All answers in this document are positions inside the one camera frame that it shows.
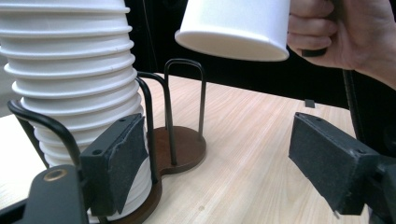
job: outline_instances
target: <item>wooden table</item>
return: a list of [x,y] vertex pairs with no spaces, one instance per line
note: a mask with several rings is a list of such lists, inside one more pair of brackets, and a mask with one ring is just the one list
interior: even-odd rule
[[[163,91],[147,80],[154,126],[164,125]],[[174,125],[198,129],[200,82],[170,78]],[[295,112],[326,119],[353,135],[349,111],[270,94],[207,84],[203,162],[163,176],[163,196],[145,223],[368,223],[337,218],[289,159]],[[26,197],[44,169],[13,117],[0,119],[0,208]]]

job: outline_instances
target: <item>stacked white cup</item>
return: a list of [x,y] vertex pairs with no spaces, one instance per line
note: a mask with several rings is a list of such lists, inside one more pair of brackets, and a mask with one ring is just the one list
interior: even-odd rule
[[[0,53],[13,90],[29,110],[59,120],[84,150],[114,121],[143,113],[132,67],[134,42],[123,0],[5,0],[0,3]],[[35,126],[50,166],[71,164],[50,130]],[[141,165],[121,214],[132,213],[149,195],[149,158]],[[97,222],[89,216],[90,222]]]

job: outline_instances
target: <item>brown round base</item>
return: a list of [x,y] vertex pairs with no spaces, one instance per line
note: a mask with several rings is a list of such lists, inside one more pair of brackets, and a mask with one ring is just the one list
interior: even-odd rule
[[[190,170],[204,159],[206,141],[199,139],[195,130],[174,126],[175,149],[177,164],[171,163],[168,131],[164,128],[154,129],[157,169],[160,175],[171,175]],[[127,217],[112,221],[116,224],[143,223],[160,202],[163,193],[162,181],[153,184],[145,202]]]

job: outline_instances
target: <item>hand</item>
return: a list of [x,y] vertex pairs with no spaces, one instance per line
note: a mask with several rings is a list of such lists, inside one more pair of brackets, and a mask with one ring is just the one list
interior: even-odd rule
[[388,76],[391,64],[379,71],[389,60],[395,66],[396,24],[389,0],[291,0],[288,45],[299,55],[302,49],[327,48],[325,55],[306,59],[389,84],[382,73]]

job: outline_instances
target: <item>cup holder stand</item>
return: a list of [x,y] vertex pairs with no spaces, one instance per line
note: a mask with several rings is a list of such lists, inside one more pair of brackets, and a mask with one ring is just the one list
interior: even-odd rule
[[[182,126],[174,126],[172,121],[172,107],[169,91],[169,70],[172,64],[186,64],[195,66],[201,73],[201,100],[198,132]],[[163,86],[165,100],[165,127],[154,129],[152,101],[149,87],[143,78],[150,78],[158,81]],[[138,72],[136,81],[144,94],[146,102],[146,116],[148,128],[148,151],[150,158],[150,169],[152,176],[152,187],[149,196],[130,215],[111,221],[117,224],[142,223],[154,212],[163,193],[161,176],[178,174],[190,170],[199,164],[206,153],[206,141],[203,137],[204,113],[205,113],[205,92],[206,80],[204,68],[195,61],[187,59],[172,59],[165,64],[164,78],[146,72]],[[74,137],[57,120],[28,111],[21,106],[19,101],[8,102],[8,108],[17,117],[28,138],[32,142],[35,150],[47,168],[44,153],[41,151],[38,140],[34,135],[34,128],[29,121],[41,124],[56,133],[67,148],[71,159],[78,165],[79,149]],[[105,217],[99,217],[101,223],[106,223]]]

